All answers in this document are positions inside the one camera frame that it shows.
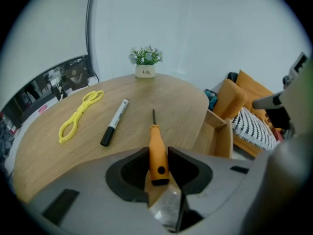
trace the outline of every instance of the white label on marker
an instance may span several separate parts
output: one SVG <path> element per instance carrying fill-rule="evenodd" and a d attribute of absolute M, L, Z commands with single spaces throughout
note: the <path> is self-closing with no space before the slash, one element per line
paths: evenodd
<path fill-rule="evenodd" d="M 128 105 L 129 101 L 127 99 L 124 99 L 120 107 L 118 108 L 117 112 L 115 113 L 114 117 L 112 118 L 111 123 L 109 124 L 110 127 L 113 127 L 114 129 L 117 127 L 117 124 L 121 117 L 123 116 L 123 113 Z"/>

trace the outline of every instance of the round table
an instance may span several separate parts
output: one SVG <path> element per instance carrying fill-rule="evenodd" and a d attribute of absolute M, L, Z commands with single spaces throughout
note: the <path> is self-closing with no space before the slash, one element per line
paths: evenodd
<path fill-rule="evenodd" d="M 104 91 L 104 97 L 87 108 L 75 135 L 60 144 L 60 126 L 81 105 L 84 95 L 98 90 Z M 100 141 L 125 98 L 129 105 L 110 145 L 104 147 Z M 80 163 L 148 146 L 152 109 L 156 111 L 156 123 L 161 127 L 165 145 L 191 149 L 207 108 L 208 99 L 201 90 L 164 74 L 150 79 L 127 75 L 74 93 L 42 113 L 23 136 L 13 175 L 16 194 L 29 202 L 39 190 Z"/>

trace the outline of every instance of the screwdriver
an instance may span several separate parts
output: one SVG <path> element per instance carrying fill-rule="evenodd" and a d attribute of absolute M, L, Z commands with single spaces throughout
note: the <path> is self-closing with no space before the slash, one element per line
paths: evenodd
<path fill-rule="evenodd" d="M 166 185 L 170 181 L 167 152 L 161 137 L 160 126 L 156 124 L 156 113 L 152 110 L 153 125 L 150 127 L 149 163 L 151 183 L 154 186 Z"/>

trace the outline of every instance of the black and white pillow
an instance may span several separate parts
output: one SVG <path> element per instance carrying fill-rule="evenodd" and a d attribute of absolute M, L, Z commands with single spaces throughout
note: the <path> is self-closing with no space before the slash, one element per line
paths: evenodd
<path fill-rule="evenodd" d="M 272 150 L 278 142 L 269 126 L 243 107 L 232 119 L 233 133 L 264 150 Z"/>

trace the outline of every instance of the white curved wall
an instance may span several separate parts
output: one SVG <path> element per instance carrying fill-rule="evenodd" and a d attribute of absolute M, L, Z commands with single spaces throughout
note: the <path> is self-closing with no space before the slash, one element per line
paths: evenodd
<path fill-rule="evenodd" d="M 0 56 L 0 110 L 46 70 L 87 55 L 88 0 L 32 0 L 16 20 Z"/>
<path fill-rule="evenodd" d="M 242 69 L 269 90 L 282 90 L 300 52 L 312 46 L 282 0 L 94 0 L 92 64 L 100 80 L 134 72 L 131 47 L 164 52 L 160 73 L 213 88 Z"/>

